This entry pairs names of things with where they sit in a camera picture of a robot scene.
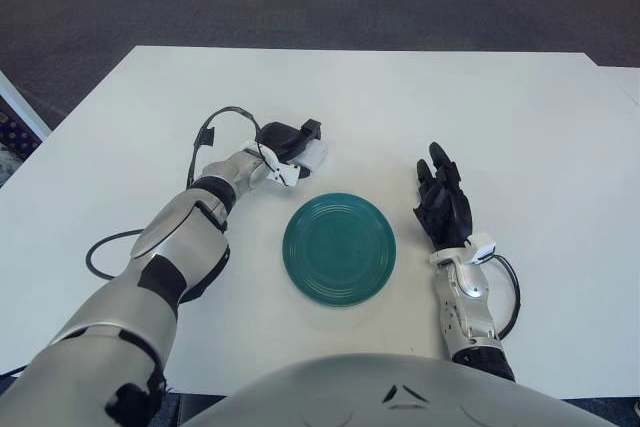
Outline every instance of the robotic hand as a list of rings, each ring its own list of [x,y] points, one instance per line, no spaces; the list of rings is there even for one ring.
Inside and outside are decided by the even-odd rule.
[[[255,140],[194,180],[197,148],[213,143],[206,127],[223,111],[252,120]],[[141,426],[158,410],[178,306],[200,297],[227,263],[233,206],[266,179],[294,186],[326,155],[314,120],[301,129],[259,128],[237,107],[217,113],[196,138],[187,189],[140,234],[124,272],[80,307],[0,398],[0,425]]]
[[[418,161],[421,200],[414,213],[435,248],[429,260],[436,269],[440,327],[449,355],[455,363],[514,380],[487,305],[489,285],[479,266],[493,256],[495,242],[486,234],[472,235],[471,208],[460,189],[455,162],[435,142],[429,153],[435,176],[423,159]]]

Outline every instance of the black cable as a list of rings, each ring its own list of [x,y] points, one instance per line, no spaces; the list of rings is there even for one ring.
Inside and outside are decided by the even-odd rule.
[[[110,235],[109,237],[105,237],[104,239],[99,240],[98,242],[93,244],[93,246],[87,252],[86,257],[84,258],[84,263],[87,264],[87,269],[89,269],[89,272],[91,272],[93,275],[97,277],[100,277],[101,279],[105,279],[105,280],[113,279],[113,275],[105,274],[104,272],[96,269],[95,265],[93,265],[93,262],[91,261],[91,257],[93,257],[93,253],[98,249],[98,247],[100,247],[103,244],[106,244],[107,242],[111,242],[112,240],[120,239],[122,237],[128,237],[130,235],[138,235],[143,230],[144,229],[136,229],[136,230],[127,230],[126,232],[118,232],[117,234],[113,234],[113,235]]]
[[[191,162],[189,163],[189,170],[187,172],[187,189],[189,187],[191,187],[191,184],[193,184],[193,182],[195,180],[194,179],[194,175],[195,175],[195,169],[196,169],[196,157],[198,156],[198,150],[200,149],[200,146],[202,146],[202,145],[213,145],[213,136],[209,137],[207,139],[208,141],[206,143],[203,143],[203,139],[205,138],[204,134],[209,130],[208,129],[209,124],[214,119],[214,117],[216,117],[217,115],[222,114],[224,112],[235,112],[236,114],[240,114],[243,117],[246,117],[247,119],[249,119],[251,121],[251,123],[255,127],[256,136],[260,132],[260,124],[258,124],[258,122],[256,121],[255,117],[250,112],[244,110],[242,107],[236,107],[236,106],[230,105],[228,107],[223,107],[222,109],[217,110],[216,112],[211,114],[209,117],[207,117],[207,120],[204,121],[204,123],[202,124],[202,126],[198,130],[198,133],[196,135],[196,139],[193,142],[193,153],[191,154]],[[262,149],[260,147],[260,144],[257,143],[257,145],[258,145],[258,153],[260,154],[260,158],[265,163],[265,165],[269,168],[269,170],[271,172],[275,173],[276,171],[273,170],[273,167],[271,167],[271,165],[269,165],[269,162],[267,162],[267,159],[265,158],[264,154],[262,153]],[[282,174],[278,174],[278,176],[280,177],[280,180],[282,181],[282,184],[285,187],[288,187],[287,183],[284,181],[284,178],[282,177]]]
[[[490,253],[489,255],[480,259],[480,264],[484,264],[490,260],[497,260],[500,262],[504,270],[509,275],[509,279],[511,279],[511,285],[513,286],[513,293],[515,294],[515,301],[513,304],[513,310],[511,311],[511,318],[507,325],[498,332],[498,339],[503,340],[509,332],[513,329],[514,325],[516,325],[516,321],[518,320],[518,314],[520,314],[520,282],[518,281],[518,276],[516,275],[516,271],[513,269],[509,261],[503,255],[499,255],[496,253]]]
[[[4,379],[7,379],[9,377],[13,377],[14,375],[19,374],[20,372],[22,372],[26,368],[27,368],[27,366],[23,365],[22,367],[18,367],[17,369],[13,369],[13,370],[10,370],[9,372],[5,372],[4,374],[0,374],[0,380],[4,380]]]

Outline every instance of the robot forearm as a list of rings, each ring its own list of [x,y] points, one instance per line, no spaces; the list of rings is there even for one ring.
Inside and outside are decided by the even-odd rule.
[[[436,269],[440,327],[451,360],[514,380],[489,312],[489,285],[479,265],[494,248],[488,236],[472,235],[464,248],[440,250],[430,261]]]
[[[164,394],[178,305],[220,273],[229,258],[227,215],[267,174],[246,151],[207,166],[142,232],[124,272],[80,307],[0,398],[0,424],[146,425]]]

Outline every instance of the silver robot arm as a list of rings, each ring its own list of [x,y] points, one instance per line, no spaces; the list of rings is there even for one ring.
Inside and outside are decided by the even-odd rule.
[[[319,144],[312,144],[316,163]],[[234,203],[267,178],[294,184],[295,170],[313,170],[308,160],[280,164],[271,149],[249,142],[205,167],[141,233],[124,272],[80,307],[0,397],[0,425],[146,425],[165,392],[178,305],[199,297],[229,258],[223,232]],[[285,175],[276,179],[279,169]]]
[[[414,213],[435,250],[430,263],[436,269],[449,356],[457,364],[515,380],[489,312],[489,285],[479,265],[493,256],[495,243],[486,234],[472,235],[471,207],[455,162],[435,142],[429,153],[436,171],[432,175],[424,160],[418,162],[420,205]]]

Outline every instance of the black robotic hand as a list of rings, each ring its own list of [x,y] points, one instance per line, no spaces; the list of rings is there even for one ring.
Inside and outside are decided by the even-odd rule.
[[[418,161],[420,205],[413,209],[420,225],[431,238],[436,250],[464,247],[471,235],[472,220],[469,200],[460,189],[460,173],[436,142],[429,146],[435,166],[431,174],[424,159]]]

